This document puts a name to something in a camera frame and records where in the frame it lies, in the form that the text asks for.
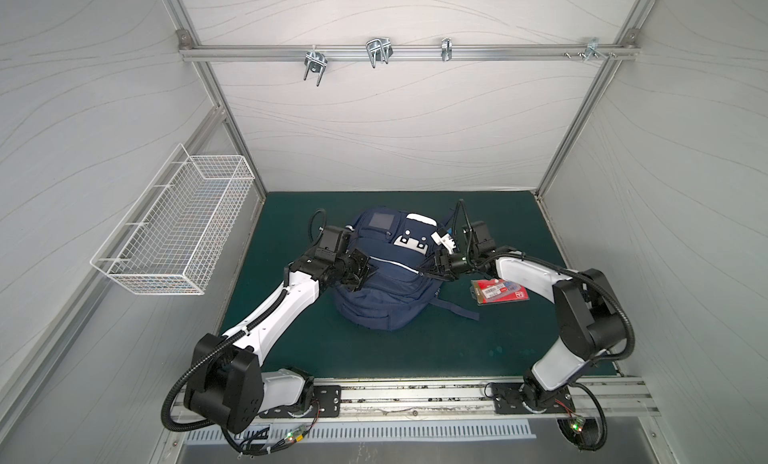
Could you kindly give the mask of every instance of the metal slot rail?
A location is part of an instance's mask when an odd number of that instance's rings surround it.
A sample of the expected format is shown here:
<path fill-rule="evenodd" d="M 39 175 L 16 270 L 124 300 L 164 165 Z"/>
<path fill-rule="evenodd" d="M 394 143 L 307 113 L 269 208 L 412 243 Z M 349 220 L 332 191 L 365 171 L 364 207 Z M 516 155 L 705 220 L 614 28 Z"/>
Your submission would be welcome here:
<path fill-rule="evenodd" d="M 197 46 L 180 49 L 184 61 L 284 61 L 304 62 L 312 50 L 329 61 L 369 61 L 364 45 L 336 46 Z M 640 48 L 619 44 L 600 44 L 590 54 L 590 44 L 467 46 L 453 44 L 450 60 L 454 61 L 531 61 L 577 60 L 589 55 L 594 60 L 633 60 Z M 447 61 L 441 45 L 394 46 L 391 61 Z"/>
<path fill-rule="evenodd" d="M 341 386 L 338 421 L 384 420 L 499 420 L 492 398 L 484 395 L 489 382 L 522 382 L 520 376 L 482 376 L 422 379 L 315 379 L 319 386 Z M 645 382 L 639 377 L 582 377 L 598 398 L 606 416 L 660 416 Z M 576 411 L 597 416 L 591 399 L 580 389 L 572 389 Z M 185 409 L 179 399 L 173 414 L 182 422 L 200 419 Z M 521 414 L 525 419 L 552 419 L 567 414 Z M 255 420 L 271 422 L 272 420 Z"/>

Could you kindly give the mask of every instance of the barcode label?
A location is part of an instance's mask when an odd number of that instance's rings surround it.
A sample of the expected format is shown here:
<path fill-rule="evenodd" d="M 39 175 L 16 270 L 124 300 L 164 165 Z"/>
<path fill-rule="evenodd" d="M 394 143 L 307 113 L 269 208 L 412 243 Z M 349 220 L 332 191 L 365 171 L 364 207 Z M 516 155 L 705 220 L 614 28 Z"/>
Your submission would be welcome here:
<path fill-rule="evenodd" d="M 486 287 L 482 290 L 482 295 L 485 296 L 485 299 L 490 299 L 491 297 L 498 296 L 502 293 L 502 287 L 504 285 L 495 285 Z"/>

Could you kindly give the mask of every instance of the metal bracket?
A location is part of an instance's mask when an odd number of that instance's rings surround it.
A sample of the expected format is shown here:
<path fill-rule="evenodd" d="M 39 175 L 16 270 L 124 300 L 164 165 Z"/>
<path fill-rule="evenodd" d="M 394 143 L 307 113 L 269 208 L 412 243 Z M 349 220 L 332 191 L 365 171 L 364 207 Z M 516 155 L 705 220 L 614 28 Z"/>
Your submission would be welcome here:
<path fill-rule="evenodd" d="M 310 74 L 310 71 L 313 73 L 319 73 L 317 76 L 316 84 L 316 86 L 319 86 L 320 80 L 322 79 L 322 74 L 325 73 L 326 67 L 328 66 L 328 60 L 326 57 L 322 53 L 318 53 L 317 51 L 312 50 L 304 57 L 304 64 L 306 65 L 306 70 L 304 71 L 304 80 L 306 81 L 306 77 Z"/>
<path fill-rule="evenodd" d="M 375 37 L 366 43 L 366 52 L 374 68 L 376 68 L 376 61 L 389 64 L 389 56 L 392 56 L 392 42 L 386 37 Z"/>
<path fill-rule="evenodd" d="M 176 30 L 176 36 L 179 38 L 180 50 L 192 49 L 192 35 L 187 30 Z"/>
<path fill-rule="evenodd" d="M 279 406 L 263 411 L 259 414 L 261 419 L 276 418 L 303 418 L 318 414 L 319 417 L 339 417 L 341 409 L 341 386 L 315 386 L 312 392 L 313 400 L 310 409 L 302 416 L 296 416 L 288 412 L 289 406 Z"/>
<path fill-rule="evenodd" d="M 624 37 L 621 38 L 620 45 L 623 47 L 637 47 L 639 33 L 640 28 L 629 28 Z"/>
<path fill-rule="evenodd" d="M 451 38 L 446 37 L 442 40 L 442 46 L 440 47 L 440 50 L 443 63 L 450 61 L 453 57 L 453 42 L 451 41 Z"/>
<path fill-rule="evenodd" d="M 589 40 L 589 43 L 587 43 L 587 48 L 584 49 L 584 52 L 579 53 L 579 56 L 581 56 L 582 61 L 589 61 L 593 56 L 603 58 L 604 60 L 609 58 L 607 54 L 603 54 L 598 51 L 598 38 L 596 37 L 593 37 Z"/>
<path fill-rule="evenodd" d="M 522 401 L 518 392 L 521 386 L 520 382 L 491 382 L 488 388 L 491 391 L 493 398 L 493 410 L 496 414 L 531 414 L 525 403 Z M 559 393 L 558 400 L 570 407 L 571 410 L 575 410 L 576 406 L 571 400 L 571 394 L 568 393 L 567 388 L 563 388 Z M 536 412 L 540 414 L 561 414 L 564 410 L 558 404 L 554 404 L 552 407 L 548 407 L 542 412 Z"/>

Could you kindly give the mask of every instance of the white arm segment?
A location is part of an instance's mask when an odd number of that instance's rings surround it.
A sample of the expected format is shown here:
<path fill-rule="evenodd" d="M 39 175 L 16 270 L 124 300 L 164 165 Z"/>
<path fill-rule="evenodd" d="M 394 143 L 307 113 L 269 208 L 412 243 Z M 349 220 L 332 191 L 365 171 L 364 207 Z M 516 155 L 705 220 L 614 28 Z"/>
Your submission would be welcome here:
<path fill-rule="evenodd" d="M 537 295 L 546 297 L 554 303 L 552 285 L 558 281 L 571 279 L 560 275 L 549 267 L 523 261 L 518 258 L 498 258 L 496 260 L 498 277 L 505 281 L 516 282 Z M 584 365 L 581 357 L 571 353 L 562 339 L 552 344 L 547 354 L 533 365 L 532 372 L 536 380 L 546 390 L 555 390 L 563 386 L 571 376 Z"/>
<path fill-rule="evenodd" d="M 264 364 L 266 354 L 269 354 L 277 338 L 285 332 L 285 329 L 301 314 L 301 311 L 304 311 L 320 296 L 320 286 L 307 274 L 298 271 L 292 272 L 288 282 L 288 294 L 280 306 L 256 326 L 250 334 L 241 337 L 234 343 L 240 349 L 245 349 L 248 346 L 253 347 L 254 354 L 259 357 L 260 366 Z M 227 330 L 224 335 L 231 336 L 241 329 L 245 330 L 248 323 L 262 315 L 275 302 L 282 290 L 282 285 L 277 287 L 254 312 L 250 313 L 235 327 Z M 304 387 L 304 378 L 286 369 L 272 373 L 261 373 L 261 380 L 264 382 L 264 400 L 259 412 L 293 404 L 299 400 Z"/>
<path fill-rule="evenodd" d="M 549 267 L 518 258 L 498 258 L 496 260 L 496 272 L 498 277 L 505 281 L 516 282 L 552 303 L 554 303 L 552 285 L 558 281 L 571 279 L 568 276 L 559 275 L 557 271 L 553 271 Z"/>
<path fill-rule="evenodd" d="M 241 337 L 234 343 L 240 349 L 245 349 L 248 346 L 253 347 L 252 352 L 259 356 L 260 365 L 264 364 L 266 354 L 269 354 L 272 346 L 277 342 L 277 338 L 285 332 L 285 329 L 301 314 L 301 311 L 304 311 L 320 296 L 320 286 L 310 275 L 299 271 L 292 272 L 289 283 L 288 295 L 285 296 L 280 306 L 260 325 L 256 326 L 250 334 Z M 241 329 L 245 330 L 248 323 L 262 315 L 275 302 L 282 290 L 283 286 L 281 285 L 254 312 L 227 330 L 224 335 L 231 336 Z"/>

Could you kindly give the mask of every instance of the white wall panel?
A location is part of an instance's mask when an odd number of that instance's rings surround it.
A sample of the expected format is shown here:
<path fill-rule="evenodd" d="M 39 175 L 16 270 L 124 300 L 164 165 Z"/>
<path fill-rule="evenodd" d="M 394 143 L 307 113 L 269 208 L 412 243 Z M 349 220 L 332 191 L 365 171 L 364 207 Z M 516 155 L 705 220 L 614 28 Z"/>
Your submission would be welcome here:
<path fill-rule="evenodd" d="M 233 154 L 223 126 L 201 154 Z M 0 464 L 144 464 L 160 405 L 226 309 L 260 203 L 251 188 L 203 296 L 134 296 L 112 285 L 0 452 Z"/>
<path fill-rule="evenodd" d="M 768 0 L 660 0 L 544 203 L 606 271 L 681 462 L 768 441 Z"/>
<path fill-rule="evenodd" d="M 211 107 L 160 0 L 0 0 L 0 388 Z"/>
<path fill-rule="evenodd" d="M 612 41 L 634 0 L 184 0 L 203 44 Z"/>
<path fill-rule="evenodd" d="M 270 191 L 533 189 L 594 78 L 579 62 L 222 63 Z"/>

